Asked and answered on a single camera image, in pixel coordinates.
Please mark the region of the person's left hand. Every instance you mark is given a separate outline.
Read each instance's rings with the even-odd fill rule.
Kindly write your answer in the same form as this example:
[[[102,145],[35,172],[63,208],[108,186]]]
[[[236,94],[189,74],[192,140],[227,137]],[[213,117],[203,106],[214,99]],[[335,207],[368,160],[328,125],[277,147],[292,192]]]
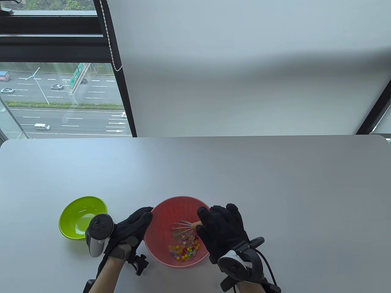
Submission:
[[[104,251],[104,260],[107,260],[109,256],[116,258],[123,256],[123,260],[134,262],[136,250],[152,222],[152,210],[153,207],[142,207],[127,219],[115,224]]]

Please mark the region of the person's right hand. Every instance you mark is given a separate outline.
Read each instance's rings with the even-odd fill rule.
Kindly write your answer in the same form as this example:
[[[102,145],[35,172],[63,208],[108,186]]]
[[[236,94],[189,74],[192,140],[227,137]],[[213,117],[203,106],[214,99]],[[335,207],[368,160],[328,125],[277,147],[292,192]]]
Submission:
[[[197,210],[201,225],[196,226],[196,233],[209,252],[209,259],[216,265],[228,251],[250,239],[244,230],[243,219],[235,204],[226,207],[214,205],[207,209],[202,206]]]

